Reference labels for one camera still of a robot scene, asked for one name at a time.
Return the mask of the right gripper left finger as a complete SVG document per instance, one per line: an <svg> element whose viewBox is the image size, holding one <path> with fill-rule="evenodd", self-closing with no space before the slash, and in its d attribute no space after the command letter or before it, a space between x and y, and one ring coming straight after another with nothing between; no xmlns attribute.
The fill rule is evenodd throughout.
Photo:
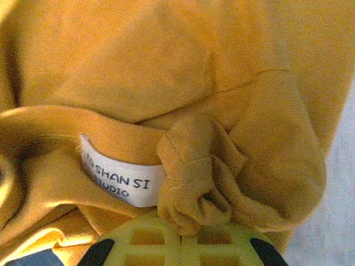
<svg viewBox="0 0 355 266"><path fill-rule="evenodd" d="M101 235L80 265L180 265L180 243L161 218L147 214Z"/></svg>

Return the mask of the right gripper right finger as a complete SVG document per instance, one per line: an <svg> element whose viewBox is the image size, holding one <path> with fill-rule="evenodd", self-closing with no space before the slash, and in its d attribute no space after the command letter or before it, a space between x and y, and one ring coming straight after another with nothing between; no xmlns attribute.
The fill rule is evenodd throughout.
<svg viewBox="0 0 355 266"><path fill-rule="evenodd" d="M182 237L181 265L287 266L264 234L227 223L203 226L197 235Z"/></svg>

